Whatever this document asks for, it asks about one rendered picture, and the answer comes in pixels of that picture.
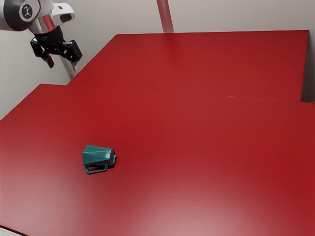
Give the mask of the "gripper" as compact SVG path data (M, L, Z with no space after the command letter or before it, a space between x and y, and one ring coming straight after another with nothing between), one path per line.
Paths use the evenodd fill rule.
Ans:
M72 62L74 71L77 71L77 62L83 56L75 40L66 41L64 39L60 26L48 33L35 34L30 44L35 56L42 58L49 68L53 68L55 65L51 54L62 56Z

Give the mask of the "teal faceted mug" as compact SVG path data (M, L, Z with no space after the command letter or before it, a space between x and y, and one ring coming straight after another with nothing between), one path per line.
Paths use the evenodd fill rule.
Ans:
M86 145L82 162L87 175L106 172L115 165L117 156L113 148Z

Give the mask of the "aluminium frame post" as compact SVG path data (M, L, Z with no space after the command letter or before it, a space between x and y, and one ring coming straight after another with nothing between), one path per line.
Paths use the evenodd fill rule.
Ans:
M76 73L77 73L77 71L74 71L73 68L72 68L72 65L71 65L72 62L70 62L69 60L65 59L62 56L60 56L60 59L61 59L61 62L63 64L63 66L64 66L64 68L65 68L65 70L66 70L66 72L67 72L67 74L68 74L68 76L70 78L70 80L72 80L75 77Z
M164 33L174 33L168 0L157 0L158 12Z

